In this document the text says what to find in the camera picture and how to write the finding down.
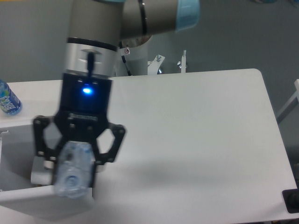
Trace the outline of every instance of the water bottle label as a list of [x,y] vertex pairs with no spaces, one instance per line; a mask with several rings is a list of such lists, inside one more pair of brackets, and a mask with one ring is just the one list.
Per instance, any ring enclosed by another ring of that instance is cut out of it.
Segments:
[[13,113],[20,108],[20,100],[11,90],[5,91],[4,96],[0,98],[0,108],[5,113]]

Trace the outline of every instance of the white tabletop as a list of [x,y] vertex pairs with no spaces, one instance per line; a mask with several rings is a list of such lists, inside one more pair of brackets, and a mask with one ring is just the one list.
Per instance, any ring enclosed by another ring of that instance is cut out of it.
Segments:
[[[15,117],[0,113],[0,129],[55,113],[60,84],[10,84],[24,108]],[[281,192],[296,184],[259,71],[114,78],[109,119],[128,134],[116,163],[98,174],[97,205],[56,223],[233,224],[299,217],[284,205]],[[0,217],[1,224],[47,223],[3,207]]]

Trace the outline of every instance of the clear plastic bottle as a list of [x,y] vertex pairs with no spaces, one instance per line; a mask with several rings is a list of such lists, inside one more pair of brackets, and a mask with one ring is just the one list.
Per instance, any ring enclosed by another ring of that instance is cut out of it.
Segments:
[[71,199],[86,195],[92,179],[92,168],[91,145],[68,142],[59,156],[55,193]]
[[11,91],[8,84],[0,79],[0,108],[9,115],[16,115],[22,109],[22,103]]

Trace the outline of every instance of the light blue cap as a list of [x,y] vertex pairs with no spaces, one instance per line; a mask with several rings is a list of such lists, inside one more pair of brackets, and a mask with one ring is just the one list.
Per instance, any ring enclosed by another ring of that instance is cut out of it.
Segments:
[[110,1],[110,2],[125,2],[126,0],[104,0],[104,1]]
[[178,0],[176,31],[195,27],[199,21],[199,0]]

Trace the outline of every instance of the blue led light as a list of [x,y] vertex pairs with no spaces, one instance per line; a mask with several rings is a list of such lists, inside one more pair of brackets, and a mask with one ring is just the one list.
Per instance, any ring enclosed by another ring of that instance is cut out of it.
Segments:
[[90,94],[92,94],[92,89],[90,89],[90,88],[84,88],[83,89],[83,93],[85,93],[85,94],[88,94],[88,95],[90,95]]

